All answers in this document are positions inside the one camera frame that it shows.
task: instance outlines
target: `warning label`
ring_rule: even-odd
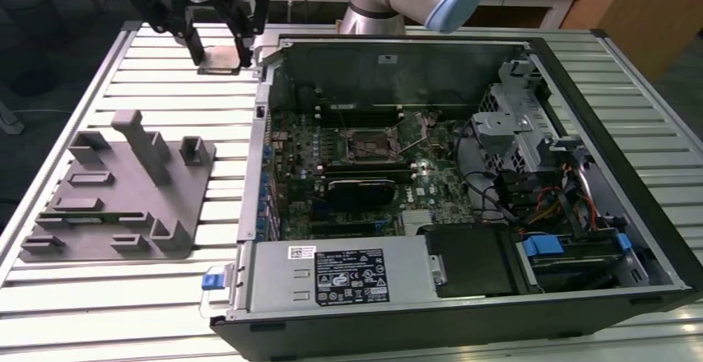
[[[320,306],[389,302],[381,249],[316,253],[314,279]]]

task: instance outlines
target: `slotted metal surface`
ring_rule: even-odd
[[[225,28],[199,27],[205,45],[231,43]],[[270,26],[267,32],[259,40],[263,47],[275,45],[277,33],[330,34],[333,28]],[[541,35],[546,39],[656,200],[703,258],[700,146],[653,91],[621,67],[624,60],[606,48],[606,41],[586,31],[490,29],[458,34],[496,38]],[[187,51],[147,28],[122,34],[119,39],[81,102],[85,116],[75,118],[77,129],[101,130],[110,141],[119,141],[121,135],[109,131],[110,114],[115,109],[139,109],[146,130],[161,131],[166,140],[198,135],[214,141],[217,159],[195,251],[182,261],[169,262],[25,263],[15,259],[17,241],[30,229],[30,219],[70,159],[61,151],[53,158],[54,169],[46,167],[51,170],[46,179],[34,182],[19,206],[25,213],[10,222],[17,225],[14,242],[7,235],[11,229],[0,239],[0,246],[10,246],[0,268],[0,278],[6,276],[0,288],[0,360],[241,360],[209,331],[197,304],[201,274],[235,256],[255,80],[250,72],[237,77],[195,75]],[[572,130],[562,107],[556,107],[556,114]],[[223,303],[226,294],[214,293],[210,301]],[[568,340],[333,360],[490,360],[506,355],[529,361],[703,360],[703,343],[692,337],[703,334],[701,306],[692,304],[636,317],[592,336]]]

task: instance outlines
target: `blue tab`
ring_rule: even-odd
[[[522,241],[522,248],[525,249],[526,257],[533,257],[537,255],[537,248],[534,247],[534,243],[526,239]]]
[[[223,290],[223,274],[202,274],[202,290]]]
[[[617,243],[618,247],[622,249],[624,252],[632,249],[632,242],[629,241],[629,237],[626,237],[626,234],[617,233]]]
[[[562,253],[561,242],[552,234],[530,236],[529,239],[522,241],[522,248],[528,257]]]

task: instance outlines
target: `white sticker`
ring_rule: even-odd
[[[290,245],[287,246],[287,259],[312,259],[314,251],[317,247],[313,245]]]

